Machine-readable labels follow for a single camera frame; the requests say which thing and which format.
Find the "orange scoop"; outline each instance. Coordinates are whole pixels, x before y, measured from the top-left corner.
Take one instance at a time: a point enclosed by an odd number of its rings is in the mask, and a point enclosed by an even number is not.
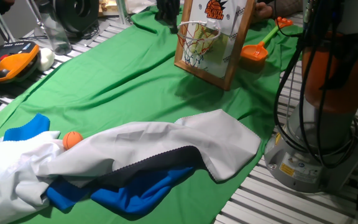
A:
[[[277,33],[279,26],[280,28],[283,28],[292,25],[293,22],[289,19],[278,17],[276,24],[277,26],[275,26],[274,29],[272,29],[272,31],[270,31],[270,33],[268,33],[266,37],[259,42],[259,44],[244,46],[241,50],[241,57],[248,58],[256,62],[265,60],[269,54],[264,47],[266,42],[268,42]]]

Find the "blue cloth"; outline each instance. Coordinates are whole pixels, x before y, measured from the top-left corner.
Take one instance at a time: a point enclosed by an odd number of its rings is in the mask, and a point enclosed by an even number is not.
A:
[[[79,189],[63,179],[54,181],[47,189],[47,197],[61,211],[66,211],[89,192],[99,204],[132,215],[150,212],[181,179],[191,174],[194,167],[174,167],[137,176],[122,188],[100,187]]]
[[[5,132],[4,141],[22,141],[36,137],[44,131],[49,131],[49,119],[37,113],[27,124],[19,128],[11,128]]]
[[[91,195],[91,199],[121,212],[146,215],[179,179],[192,170],[193,167],[174,167],[170,170],[149,172],[136,177],[123,188],[101,188]]]
[[[49,200],[63,212],[74,206],[89,192],[91,189],[75,187],[63,178],[53,181],[46,191]]]

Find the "wooden frame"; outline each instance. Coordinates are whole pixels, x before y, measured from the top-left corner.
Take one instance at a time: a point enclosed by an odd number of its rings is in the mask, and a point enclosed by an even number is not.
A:
[[[193,5],[193,0],[186,0],[183,7],[182,22],[188,22],[191,14],[191,6]],[[187,72],[192,73],[193,75],[202,78],[203,80],[216,85],[223,90],[230,90],[231,82],[233,81],[234,74],[236,73],[236,68],[239,63],[240,54],[242,45],[246,39],[246,35],[251,23],[252,15],[254,13],[255,0],[247,0],[246,7],[244,9],[244,14],[241,19],[239,30],[237,32],[236,41],[234,42],[233,51],[231,52],[230,61],[227,65],[226,73],[224,78],[218,78],[202,69],[192,67],[187,65],[183,60],[183,47],[180,45],[178,40],[177,51],[175,53],[175,65],[186,70]]]

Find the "metal base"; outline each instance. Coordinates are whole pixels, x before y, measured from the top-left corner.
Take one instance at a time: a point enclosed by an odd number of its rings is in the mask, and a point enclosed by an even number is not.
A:
[[[342,154],[328,156],[338,160]],[[265,163],[270,173],[283,185],[300,192],[336,192],[342,188],[358,165],[358,145],[352,155],[334,169],[327,169],[309,154],[289,146],[280,134],[265,148]]]

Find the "orange ball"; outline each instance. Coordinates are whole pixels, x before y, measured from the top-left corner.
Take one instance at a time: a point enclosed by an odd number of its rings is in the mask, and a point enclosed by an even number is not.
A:
[[[76,131],[70,131],[63,137],[63,146],[66,150],[69,150],[83,139],[84,138],[80,133]]]

